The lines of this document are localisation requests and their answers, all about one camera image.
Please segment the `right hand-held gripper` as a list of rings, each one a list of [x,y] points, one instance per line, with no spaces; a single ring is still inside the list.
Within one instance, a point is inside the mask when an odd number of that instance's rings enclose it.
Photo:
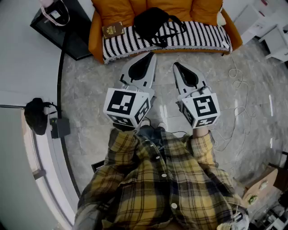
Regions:
[[[191,127],[214,124],[220,117],[220,107],[215,93],[199,93],[199,89],[207,84],[204,74],[197,68],[180,62],[173,64],[173,73],[180,93],[176,103]]]

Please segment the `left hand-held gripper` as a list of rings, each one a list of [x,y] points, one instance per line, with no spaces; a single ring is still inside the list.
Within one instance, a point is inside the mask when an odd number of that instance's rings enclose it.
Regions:
[[[122,68],[120,88],[109,88],[103,113],[115,124],[136,128],[151,109],[157,56],[143,53]]]

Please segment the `orange sofa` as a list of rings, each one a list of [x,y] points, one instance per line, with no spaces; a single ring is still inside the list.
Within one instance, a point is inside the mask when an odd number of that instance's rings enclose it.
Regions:
[[[242,45],[242,39],[235,27],[234,23],[231,21],[229,15],[226,11],[221,7],[220,11],[217,14],[217,26],[221,26],[224,28],[226,33],[228,33],[231,42],[233,51],[239,48]],[[99,62],[104,63],[103,60],[103,32],[102,32],[102,19],[100,14],[96,11],[94,12],[92,24],[90,28],[90,36],[89,36],[89,51],[93,54],[94,58],[97,59]],[[180,30],[178,24],[174,21],[169,20],[168,23],[164,24],[156,35],[169,35],[173,34],[174,31],[171,30],[172,28],[176,29],[177,31]],[[228,52],[223,52],[219,50],[211,51],[211,50],[154,50],[157,53],[163,52],[181,52],[181,51],[191,51],[191,52],[218,52],[229,54]]]

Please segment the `person's left forearm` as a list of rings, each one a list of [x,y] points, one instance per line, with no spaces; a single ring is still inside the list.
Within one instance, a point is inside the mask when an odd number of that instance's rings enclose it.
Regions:
[[[108,141],[108,152],[104,165],[132,167],[136,164],[140,139],[133,131],[122,131],[112,128]]]

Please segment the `person's right forearm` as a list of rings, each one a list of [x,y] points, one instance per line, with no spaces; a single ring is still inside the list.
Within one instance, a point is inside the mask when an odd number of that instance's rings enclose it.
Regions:
[[[212,134],[207,126],[194,129],[190,143],[193,157],[199,164],[219,166],[213,152]]]

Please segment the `black white striped blanket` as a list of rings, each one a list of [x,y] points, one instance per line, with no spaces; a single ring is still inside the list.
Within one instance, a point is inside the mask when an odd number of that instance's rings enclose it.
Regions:
[[[204,25],[194,21],[183,23],[187,26],[187,31],[167,38],[167,47],[165,48],[140,39],[133,26],[125,27],[125,34],[103,39],[103,61],[108,64],[116,59],[154,50],[219,50],[232,53],[231,39],[223,27]],[[230,48],[227,49],[222,41],[226,41]]]

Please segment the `brown booklet with gold emblem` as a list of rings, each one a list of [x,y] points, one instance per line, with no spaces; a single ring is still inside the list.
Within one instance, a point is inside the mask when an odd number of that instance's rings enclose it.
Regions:
[[[102,32],[104,39],[110,39],[125,34],[122,22],[115,22],[107,26],[103,26]]]

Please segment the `black wristband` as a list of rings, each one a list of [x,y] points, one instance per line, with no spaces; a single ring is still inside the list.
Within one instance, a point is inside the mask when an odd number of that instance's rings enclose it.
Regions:
[[[113,127],[121,130],[122,132],[129,132],[129,131],[135,130],[134,127],[130,127],[130,126],[126,126],[126,125],[122,125],[122,124],[118,124],[118,123],[113,123]]]

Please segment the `blue jeans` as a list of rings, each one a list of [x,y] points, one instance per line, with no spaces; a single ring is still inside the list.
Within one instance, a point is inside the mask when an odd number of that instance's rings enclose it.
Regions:
[[[153,128],[151,125],[144,125],[140,127],[139,132],[137,133],[138,136],[146,137],[152,143],[154,143],[158,147],[163,147],[163,139],[162,139],[162,132],[165,132],[166,129],[162,126],[158,126],[157,128]]]

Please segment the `small orange cushion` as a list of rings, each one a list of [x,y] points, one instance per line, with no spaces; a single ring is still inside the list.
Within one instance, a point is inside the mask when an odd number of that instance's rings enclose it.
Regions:
[[[147,0],[129,0],[135,16],[147,10]]]

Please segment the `black cabinet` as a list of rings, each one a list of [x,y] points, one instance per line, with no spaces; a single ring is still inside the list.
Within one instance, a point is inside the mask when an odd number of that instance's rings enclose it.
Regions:
[[[74,60],[92,54],[88,50],[91,20],[78,0],[53,0],[45,10],[39,9],[30,26]]]

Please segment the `long orange cushion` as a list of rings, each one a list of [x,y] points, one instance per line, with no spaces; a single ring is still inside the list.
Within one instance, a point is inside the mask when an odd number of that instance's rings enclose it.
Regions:
[[[147,0],[147,8],[158,7],[182,22],[191,21],[190,11],[193,0]]]

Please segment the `grey box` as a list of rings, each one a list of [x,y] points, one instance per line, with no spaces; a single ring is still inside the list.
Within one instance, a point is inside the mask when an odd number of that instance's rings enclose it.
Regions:
[[[62,138],[71,133],[68,118],[51,118],[49,120],[52,139]]]

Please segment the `white table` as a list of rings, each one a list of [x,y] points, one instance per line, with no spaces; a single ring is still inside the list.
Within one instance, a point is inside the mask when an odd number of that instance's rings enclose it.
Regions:
[[[271,18],[272,28],[259,39],[269,51],[265,59],[288,62],[288,9],[277,10]]]

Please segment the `black floor device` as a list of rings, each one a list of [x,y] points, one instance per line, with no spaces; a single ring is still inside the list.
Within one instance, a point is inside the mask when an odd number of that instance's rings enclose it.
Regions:
[[[92,166],[92,169],[93,169],[93,173],[95,173],[99,168],[104,166],[104,160],[99,161],[97,163],[94,163],[91,166]]]

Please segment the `small black bag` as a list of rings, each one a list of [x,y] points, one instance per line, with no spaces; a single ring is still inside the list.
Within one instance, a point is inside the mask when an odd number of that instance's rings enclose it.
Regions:
[[[47,128],[48,114],[45,114],[45,108],[54,106],[56,111],[49,113],[53,114],[59,112],[59,107],[54,103],[44,102],[41,98],[34,98],[31,102],[27,103],[24,109],[24,116],[26,123],[30,129],[37,135],[44,135]]]

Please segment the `yellow plaid shirt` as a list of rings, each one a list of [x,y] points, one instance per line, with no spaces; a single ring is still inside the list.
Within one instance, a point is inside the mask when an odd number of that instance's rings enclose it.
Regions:
[[[103,166],[83,190],[73,230],[232,230],[247,214],[226,171],[199,164],[191,136],[162,132],[163,147],[140,139],[132,167]]]

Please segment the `white window frame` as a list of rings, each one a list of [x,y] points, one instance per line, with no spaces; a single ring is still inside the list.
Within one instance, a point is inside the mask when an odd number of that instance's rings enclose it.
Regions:
[[[52,139],[50,128],[45,135],[35,134],[21,115],[23,140],[30,168],[43,169],[44,177],[35,180],[49,212],[57,222],[56,229],[72,230],[77,212],[78,195],[72,183],[60,139]]]

